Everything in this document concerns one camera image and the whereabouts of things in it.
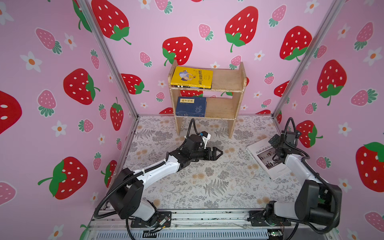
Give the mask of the white photo cover book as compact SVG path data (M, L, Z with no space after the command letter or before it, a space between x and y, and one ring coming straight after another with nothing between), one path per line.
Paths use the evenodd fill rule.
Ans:
M291 173L291 170L282 161L273 160L276 149L271 146L267 138L247 146L247 152L262 167L272 181Z

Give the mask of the blue book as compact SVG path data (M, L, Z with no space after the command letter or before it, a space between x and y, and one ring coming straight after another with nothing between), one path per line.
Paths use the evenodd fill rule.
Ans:
M206 115L207 98L204 97L178 97L176 116L200 117Z

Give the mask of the yellow cover book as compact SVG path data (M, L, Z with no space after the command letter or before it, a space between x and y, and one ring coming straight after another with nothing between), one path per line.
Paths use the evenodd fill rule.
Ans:
M179 88L211 89L213 71L177 66L171 78L171 85Z

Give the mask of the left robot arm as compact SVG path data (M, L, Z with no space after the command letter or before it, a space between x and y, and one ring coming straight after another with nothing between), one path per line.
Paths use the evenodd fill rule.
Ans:
M143 192L164 177L180 172L192 162L216 161L223 151L216 147L207 147L210 134L202 132L187 137L183 144L166 157L141 170L123 169L117 176L111 189L118 188L109 198L109 203L119 217L139 218L149 226L155 224L159 214L155 205L143 200Z

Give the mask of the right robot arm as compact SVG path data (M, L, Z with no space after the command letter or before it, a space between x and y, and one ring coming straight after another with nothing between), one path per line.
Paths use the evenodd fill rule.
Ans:
M325 226L322 231L326 232L340 223L342 190L328 183L309 166L309 155L295 146L299 135L299 132L282 132L269 140L276 150L275 156L296 175L302 187L293 203L270 201L264 219L269 224L291 221Z

